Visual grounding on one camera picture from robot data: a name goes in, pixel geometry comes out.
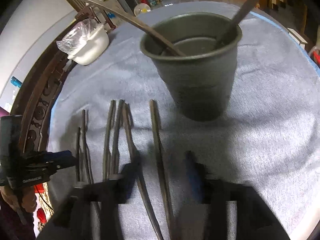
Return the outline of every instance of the plastic bag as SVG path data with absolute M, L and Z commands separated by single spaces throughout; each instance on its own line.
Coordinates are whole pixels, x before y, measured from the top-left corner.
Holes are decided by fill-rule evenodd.
M 87 44 L 88 39 L 96 28 L 97 22 L 93 19 L 85 19 L 78 22 L 61 41 L 56 42 L 58 49 L 69 55 L 75 55 Z

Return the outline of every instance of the chopstick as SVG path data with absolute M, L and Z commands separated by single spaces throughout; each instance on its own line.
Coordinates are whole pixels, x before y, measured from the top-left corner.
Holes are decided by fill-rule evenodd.
M 130 127 L 130 123 L 129 123 L 127 104 L 123 105 L 122 113 L 123 113 L 124 130 L 125 130 L 125 135 L 127 138 L 127 143 L 128 143 L 129 153 L 130 153 L 130 159 L 132 161 L 134 159 L 134 157 L 136 157 L 137 155 L 140 155 L 140 152 L 137 150 L 137 148 L 135 147 L 133 140 L 132 140 L 132 133 L 131 133 L 131 127 Z M 138 189 L 140 191 L 143 204 L 147 210 L 147 214 L 150 219 L 151 225 L 156 233 L 156 237 L 158 238 L 158 240 L 164 240 L 162 233 L 161 233 L 159 223 L 156 219 L 156 215 L 155 215 L 155 212 L 153 210 L 153 207 L 152 207 L 149 195 L 148 195 L 146 182 L 145 182 L 143 174 L 142 174 L 142 169 L 140 169 L 140 171 L 138 172 L 137 184 L 138 184 Z
M 162 200 L 164 205 L 164 212 L 165 212 L 165 216 L 168 224 L 169 236 L 170 236 L 170 239 L 172 240 L 174 239 L 173 225 L 172 225 L 173 212 L 172 212 L 169 184 L 165 177 L 164 165 L 163 165 L 163 159 L 162 159 L 162 145 L 161 145 L 160 136 L 159 136 L 159 124 L 158 124 L 158 116 L 159 116 L 158 106 L 156 101 L 154 100 L 150 100 L 149 104 L 150 104 L 152 133 L 153 133 L 153 141 L 155 144 L 155 154 L 156 154 L 156 162 L 158 167 L 158 176 L 159 176 L 159 182 L 160 182 L 161 195 L 162 195 Z

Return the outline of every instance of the floor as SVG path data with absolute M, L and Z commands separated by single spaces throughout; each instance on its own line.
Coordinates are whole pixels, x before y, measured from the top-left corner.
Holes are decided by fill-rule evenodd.
M 172 4 L 176 4 L 176 3 L 182 3 L 182 2 L 193 2 L 193 1 L 215 1 L 215 2 L 224 2 L 224 3 L 228 3 L 228 4 L 234 4 L 237 6 L 242 6 L 243 3 L 246 0 L 162 0 L 162 2 L 160 2 L 160 4 L 152 7 L 152 9 L 155 8 L 159 8 L 162 6 L 170 6 Z M 267 14 L 266 12 L 254 8 L 252 11 L 263 15 L 264 17 L 272 20 L 273 22 L 277 23 L 278 25 L 282 26 L 282 27 L 289 27 L 289 28 L 293 28 L 293 29 L 297 29 L 294 26 L 294 21 L 293 21 L 293 15 L 290 13 L 290 11 L 288 9 L 283 9 L 283 8 L 279 8 L 279 11 L 276 12 L 274 10 L 269 10 L 269 14 Z

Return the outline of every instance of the wire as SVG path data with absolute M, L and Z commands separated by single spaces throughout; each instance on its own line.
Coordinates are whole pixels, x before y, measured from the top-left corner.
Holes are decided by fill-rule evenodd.
M 36 187 L 36 190 L 37 190 L 40 198 L 42 199 L 42 201 L 53 211 L 53 208 L 52 208 L 52 207 L 43 199 L 43 197 L 41 196 L 41 194 L 40 194 L 40 192 L 39 192 L 39 190 L 38 190 L 37 185 L 35 185 L 35 187 Z

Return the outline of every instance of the white wall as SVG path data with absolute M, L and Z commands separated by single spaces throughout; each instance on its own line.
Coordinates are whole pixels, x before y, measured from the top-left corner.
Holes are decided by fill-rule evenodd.
M 17 65 L 30 48 L 47 30 L 70 14 L 74 16 L 76 11 L 66 0 L 23 0 L 20 3 L 0 35 L 0 96 L 11 74 L 17 70 Z M 57 34 L 61 33 L 69 23 L 64 23 Z M 46 46 L 38 48 L 36 51 L 38 56 L 45 49 Z M 19 70 L 25 74 L 36 59 L 31 60 L 33 62 L 29 61 L 28 64 L 19 64 Z
M 38 58 L 41 56 L 42 52 L 74 20 L 75 14 L 76 14 L 76 11 L 72 11 L 71 13 L 67 14 L 61 20 L 56 22 L 49 30 L 47 30 L 44 34 L 42 34 L 39 37 L 39 39 L 31 46 L 31 48 L 22 57 L 17 67 L 11 73 L 10 78 L 14 76 L 23 82 L 29 70 L 34 65 L 34 63 L 38 60 Z M 12 105 L 13 91 L 17 89 L 18 88 L 12 85 L 10 81 L 7 83 L 0 97 L 0 106 L 2 108 L 5 108 L 6 103 L 9 103 L 10 105 Z

